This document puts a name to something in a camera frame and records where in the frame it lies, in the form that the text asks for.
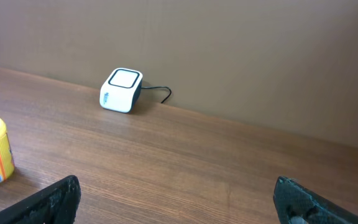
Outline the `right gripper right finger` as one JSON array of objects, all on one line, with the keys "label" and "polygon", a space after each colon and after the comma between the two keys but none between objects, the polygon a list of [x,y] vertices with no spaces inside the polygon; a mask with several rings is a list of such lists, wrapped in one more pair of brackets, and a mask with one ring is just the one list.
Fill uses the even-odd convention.
[{"label": "right gripper right finger", "polygon": [[280,223],[358,224],[358,216],[285,176],[278,177],[273,202]]}]

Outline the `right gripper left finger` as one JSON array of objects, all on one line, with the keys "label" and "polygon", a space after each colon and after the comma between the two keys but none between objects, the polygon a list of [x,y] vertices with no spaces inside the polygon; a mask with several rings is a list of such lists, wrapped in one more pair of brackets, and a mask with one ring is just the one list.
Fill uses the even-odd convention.
[{"label": "right gripper left finger", "polygon": [[0,211],[0,224],[73,224],[80,199],[79,180],[69,175]]}]

